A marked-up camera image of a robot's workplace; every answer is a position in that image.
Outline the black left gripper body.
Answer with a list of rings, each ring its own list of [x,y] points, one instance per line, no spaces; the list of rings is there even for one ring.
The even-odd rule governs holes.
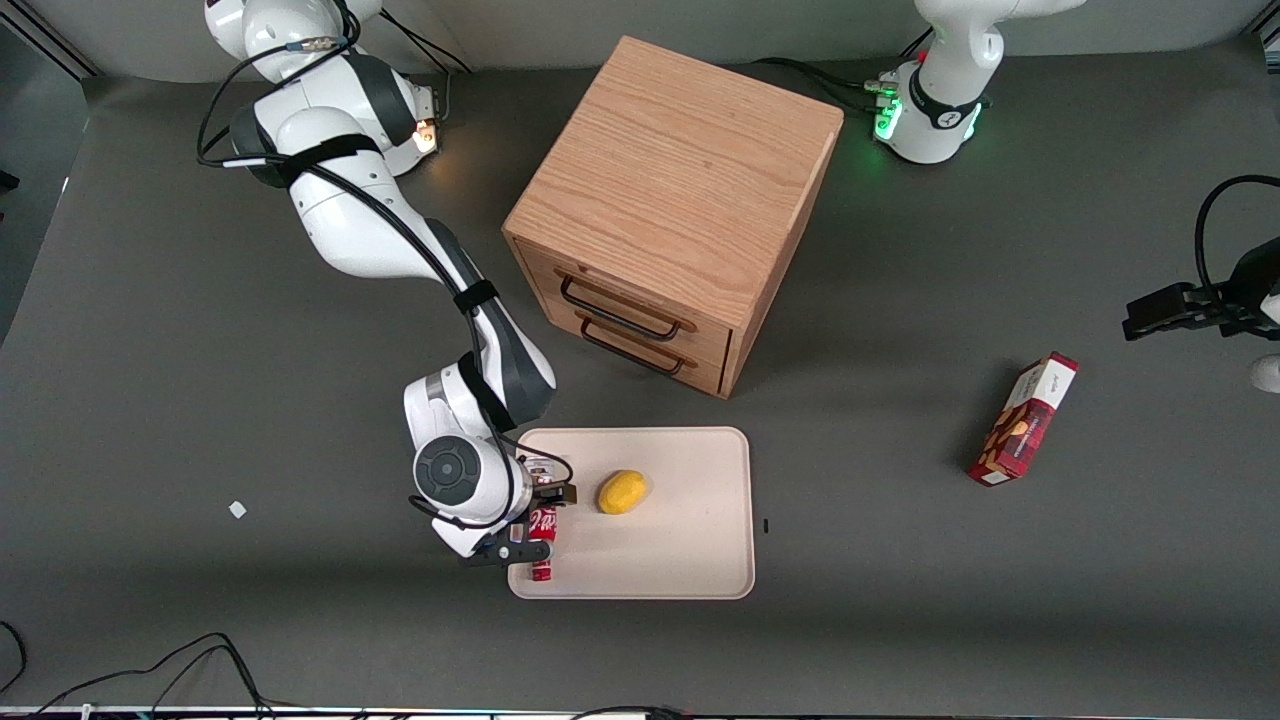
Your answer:
[[[1245,252],[1231,273],[1239,319],[1258,336],[1277,336],[1279,238]]]

